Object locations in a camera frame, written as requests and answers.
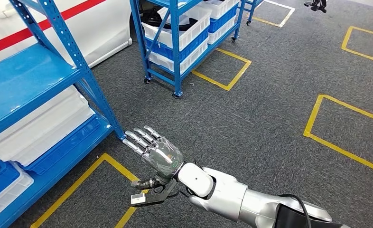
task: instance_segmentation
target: robotic arm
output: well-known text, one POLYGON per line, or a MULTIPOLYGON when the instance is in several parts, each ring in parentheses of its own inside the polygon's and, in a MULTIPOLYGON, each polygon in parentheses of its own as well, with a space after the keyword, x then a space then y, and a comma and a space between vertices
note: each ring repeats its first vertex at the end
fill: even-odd
POLYGON ((128 139, 122 142, 157 171, 155 177, 135 181, 132 186, 139 190, 153 189, 156 194, 132 195, 131 206, 162 203, 178 194, 170 195, 180 182, 186 186, 187 197, 195 206, 234 222, 242 221, 253 228, 349 228, 333 223, 326 210, 294 195, 272 196, 253 191, 231 175, 186 162, 179 149, 165 137, 148 126, 144 129, 150 135, 139 128, 134 129, 142 138, 131 131, 125 132, 142 149, 128 139))

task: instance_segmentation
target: shelf upright post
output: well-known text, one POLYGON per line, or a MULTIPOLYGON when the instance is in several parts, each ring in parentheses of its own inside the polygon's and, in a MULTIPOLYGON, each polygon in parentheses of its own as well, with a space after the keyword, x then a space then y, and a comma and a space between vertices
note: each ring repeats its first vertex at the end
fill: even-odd
POLYGON ((251 10, 250 10, 250 15, 248 17, 248 21, 252 21, 253 11, 255 10, 255 7, 257 6, 257 1, 258 0, 253 0, 252 1, 252 5, 251 5, 251 10))
POLYGON ((132 11, 132 17, 133 17, 133 24, 135 25, 135 32, 136 36, 138 38, 138 43, 139 43, 139 51, 142 56, 142 64, 143 64, 143 69, 145 71, 145 78, 147 80, 151 80, 151 74, 148 72, 148 69, 150 69, 150 62, 149 62, 149 57, 145 58, 147 56, 147 51, 146 51, 146 42, 142 30, 142 22, 140 21, 140 16, 139 16, 139 0, 130 0, 131 3, 131 11, 132 11))
MULTIPOLYGON (((51 51, 54 51, 59 56, 61 56, 56 51, 54 46, 52 46, 51 43, 47 40, 46 36, 40 29, 39 25, 32 18, 31 14, 28 12, 24 4, 20 3, 19 0, 10 0, 10 2, 13 4, 14 7, 16 7, 16 5, 20 6, 20 8, 16 7, 20 15, 23 12, 28 13, 28 15, 21 15, 22 19, 28 25, 29 29, 33 32, 33 34, 35 34, 35 37, 39 40, 39 42, 43 42, 45 44, 47 41, 47 45, 45 45, 45 47, 47 47, 51 51), (32 19, 32 22, 30 21, 31 22, 30 26, 28 24, 29 22, 26 21, 29 18, 32 19)), ((69 28, 65 24, 65 21, 62 18, 61 13, 58 11, 58 8, 56 7, 54 1, 53 0, 37 0, 37 3, 41 7, 43 12, 45 13, 45 16, 47 17, 49 23, 51 24, 52 28, 55 30, 56 34, 58 35, 65 49, 69 53, 69 56, 71 57, 74 64, 76 65, 76 68, 82 71, 83 78, 82 78, 82 81, 78 82, 78 85, 80 85, 84 89, 84 91, 87 93, 87 95, 89 95, 89 97, 91 97, 92 100, 96 103, 97 107, 101 110, 104 117, 108 120, 108 122, 114 128, 114 131, 117 134, 117 136, 120 139, 124 139, 126 136, 121 128, 121 125, 119 124, 117 118, 115 117, 114 112, 108 105, 108 102, 105 99, 105 96, 103 95, 103 92, 100 86, 98 85, 92 71, 90 70, 89 66, 86 63, 86 60, 84 59, 82 53, 80 52, 79 47, 75 43, 75 39, 73 38, 72 34, 69 31, 69 28)))
POLYGON ((238 28, 234 32, 234 38, 238 39, 238 33, 240 32, 240 26, 241 26, 241 20, 242 20, 242 14, 244 13, 244 8, 245 8, 245 1, 246 0, 241 0, 241 8, 238 12, 238 19, 237 19, 237 24, 239 24, 238 28))
POLYGON ((170 14, 171 14, 171 34, 173 41, 173 61, 174 61, 174 86, 175 86, 175 97, 182 95, 181 91, 181 73, 179 71, 179 14, 178 14, 178 0, 170 1, 170 14))
POLYGON ((42 46, 46 47, 48 50, 54 52, 55 54, 61 56, 55 47, 49 42, 45 36, 43 30, 38 26, 36 20, 34 20, 33 15, 29 12, 27 7, 18 0, 9 0, 15 8, 16 12, 20 15, 23 22, 26 24, 27 28, 30 30, 31 34, 36 38, 37 42, 42 46))

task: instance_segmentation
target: blue shelving unit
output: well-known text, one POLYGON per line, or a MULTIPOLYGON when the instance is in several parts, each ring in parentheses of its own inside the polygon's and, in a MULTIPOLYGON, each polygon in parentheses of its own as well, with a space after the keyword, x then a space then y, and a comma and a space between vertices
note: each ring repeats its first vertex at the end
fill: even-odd
MULTIPOLYGON (((232 37, 232 42, 234 42, 238 38, 238 33, 240 30, 240 24, 242 20, 242 12, 243 10, 240 10, 237 18, 237 22, 235 25, 229 29, 220 39, 218 39, 214 44, 208 45, 207 50, 184 72, 180 73, 179 70, 179 32, 178 32, 178 25, 179 25, 179 16, 194 7, 196 4, 198 4, 201 0, 147 0, 149 2, 152 2, 154 4, 157 4, 162 7, 168 8, 167 13, 159 26, 159 31, 156 34, 156 36, 153 39, 153 44, 156 44, 158 41, 158 37, 160 35, 161 30, 164 27, 165 22, 167 21, 168 16, 171 15, 171 34, 172 34, 172 45, 173 45, 173 61, 174 61, 174 71, 170 71, 169 69, 156 65, 153 62, 149 61, 149 55, 151 48, 146 46, 146 41, 144 38, 143 28, 140 21, 140 13, 139 13, 139 1, 138 0, 130 0, 131 2, 131 10, 132 10, 132 16, 133 21, 136 28, 136 35, 138 37, 138 43, 139 43, 139 49, 140 53, 142 55, 142 61, 143 61, 143 67, 145 70, 145 82, 148 82, 152 79, 152 76, 156 76, 157 78, 160 78, 161 80, 169 83, 170 85, 175 87, 175 91, 173 93, 174 97, 180 97, 182 95, 181 91, 181 82, 182 80, 194 69, 198 66, 198 64, 206 58, 207 55, 209 55, 216 47, 224 41, 230 34, 234 32, 234 36, 232 37), (164 75, 160 74, 159 72, 155 71, 151 68, 152 65, 156 65, 162 70, 170 73, 174 76, 174 80, 165 77, 164 75)), ((241 4, 244 6, 246 3, 246 0, 241 0, 241 4)))
POLYGON ((244 9, 244 11, 247 11, 247 12, 249 12, 250 14, 249 14, 249 16, 248 16, 248 20, 247 20, 247 25, 249 25, 250 23, 251 23, 251 21, 252 21, 252 17, 253 17, 253 12, 255 11, 255 8, 261 3, 261 2, 263 2, 263 0, 253 0, 253 1, 251 1, 251 0, 246 0, 246 4, 248 4, 248 6, 249 5, 251 5, 251 7, 250 7, 250 9, 249 8, 246 8, 246 6, 247 5, 242 5, 242 6, 244 6, 243 7, 243 9, 244 9))
POLYGON ((43 170, 41 175, 29 173, 34 183, 0 213, 0 228, 8 227, 109 133, 115 131, 120 139, 125 138, 54 1, 10 2, 38 42, 0 62, 0 133, 70 85, 75 85, 89 97, 100 112, 96 111, 95 115, 46 152, 49 156, 52 151, 66 153, 61 153, 62 157, 43 170), (47 17, 75 67, 59 55, 26 6, 47 17))

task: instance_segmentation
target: white plastic box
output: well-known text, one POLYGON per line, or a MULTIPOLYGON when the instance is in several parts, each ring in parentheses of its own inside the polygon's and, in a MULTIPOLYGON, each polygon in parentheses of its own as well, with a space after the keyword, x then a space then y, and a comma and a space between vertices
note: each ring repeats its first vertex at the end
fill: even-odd
POLYGON ((198 3, 198 6, 202 6, 206 9, 211 9, 212 13, 210 18, 219 19, 221 18, 226 12, 228 12, 233 6, 235 6, 240 0, 209 0, 209 1, 201 1, 198 3))
POLYGON ((0 213, 34 182, 33 178, 16 164, 12 163, 12 165, 17 169, 20 175, 8 187, 0 192, 0 213))
POLYGON ((93 114, 72 85, 0 133, 0 159, 28 166, 93 114))
MULTIPOLYGON (((163 7, 157 11, 160 14, 161 18, 163 19, 167 12, 167 8, 163 7)), ((179 50, 183 50, 192 40, 194 40, 205 28, 210 25, 210 14, 211 11, 209 9, 204 9, 202 7, 193 7, 183 15, 179 17, 180 25, 183 21, 189 21, 189 18, 194 18, 198 20, 191 28, 189 28, 185 32, 179 33, 179 50)), ((171 15, 168 17, 168 23, 171 23, 171 15)), ((159 28, 148 25, 146 23, 142 23, 142 26, 145 30, 145 36, 151 40, 154 39, 156 33, 158 32, 159 28)), ((158 42, 165 44, 167 47, 172 48, 172 35, 170 29, 162 29, 158 42)))
MULTIPOLYGON (((184 59, 184 61, 179 64, 179 71, 181 74, 183 74, 203 54, 203 52, 206 51, 208 40, 209 37, 206 38, 188 57, 186 57, 186 59, 184 59)), ((172 72, 174 71, 174 61, 162 55, 151 52, 150 61, 164 66, 172 72)))
POLYGON ((235 24, 235 15, 233 18, 231 18, 227 23, 225 23, 223 26, 221 26, 215 33, 209 33, 209 44, 214 44, 222 35, 224 35, 229 29, 231 29, 232 26, 235 24))

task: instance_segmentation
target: shelf rack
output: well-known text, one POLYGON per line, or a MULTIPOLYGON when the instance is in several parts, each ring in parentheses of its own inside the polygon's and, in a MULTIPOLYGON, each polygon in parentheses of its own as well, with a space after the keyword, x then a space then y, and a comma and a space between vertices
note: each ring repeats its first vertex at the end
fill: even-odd
MULTIPOLYGON (((154 4, 157 4, 162 7, 168 8, 166 15, 164 16, 164 19, 162 23, 159 26, 159 30, 156 34, 156 36, 153 39, 153 42, 150 47, 146 46, 146 41, 143 33, 142 24, 140 21, 140 12, 139 12, 139 1, 138 0, 130 0, 131 2, 131 10, 132 10, 132 16, 133 21, 135 24, 135 30, 136 35, 138 38, 139 43, 139 49, 142 56, 142 62, 143 62, 143 68, 145 71, 145 83, 150 82, 152 79, 152 75, 156 76, 157 78, 169 83, 170 85, 175 87, 175 91, 173 93, 173 96, 175 98, 178 98, 182 95, 181 91, 181 82, 182 80, 194 69, 196 68, 199 63, 206 58, 207 55, 209 55, 213 50, 216 49, 216 47, 223 42, 229 35, 231 35, 234 32, 234 36, 231 37, 232 42, 234 42, 238 38, 238 33, 240 30, 240 24, 242 20, 242 13, 243 10, 240 10, 237 18, 237 22, 234 24, 233 27, 231 27, 222 37, 220 37, 214 44, 209 44, 207 47, 207 50, 204 51, 204 53, 184 72, 180 73, 179 69, 179 32, 178 32, 178 25, 179 25, 179 16, 194 7, 196 4, 198 4, 201 0, 147 0, 149 2, 152 2, 154 4), (171 34, 172 34, 172 45, 173 45, 173 61, 174 61, 174 71, 170 71, 169 69, 154 64, 149 60, 149 55, 151 52, 151 48, 153 45, 156 44, 158 41, 158 37, 160 35, 161 30, 164 27, 165 22, 167 21, 167 18, 171 15, 171 25, 177 25, 177 26, 171 26, 171 34), (164 70, 165 72, 171 74, 174 76, 174 80, 160 74, 159 72, 155 71, 151 68, 151 66, 157 66, 158 68, 164 70)), ((246 0, 241 0, 241 4, 245 5, 246 0)))
POLYGON ((261 3, 263 2, 264 0, 246 0, 245 3, 248 4, 248 5, 251 5, 251 8, 248 9, 246 8, 246 5, 244 5, 244 11, 247 11, 249 12, 249 16, 248 16, 248 20, 247 20, 247 25, 249 25, 251 22, 252 22, 252 17, 253 17, 253 12, 255 11, 255 8, 261 3))
POLYGON ((115 131, 120 139, 125 138, 54 1, 10 2, 37 43, 0 62, 0 133, 70 85, 90 98, 101 112, 95 110, 92 117, 49 150, 67 153, 44 174, 29 173, 34 183, 0 213, 0 228, 8 227, 109 133, 115 131), (75 66, 65 62, 26 6, 47 17, 75 66))

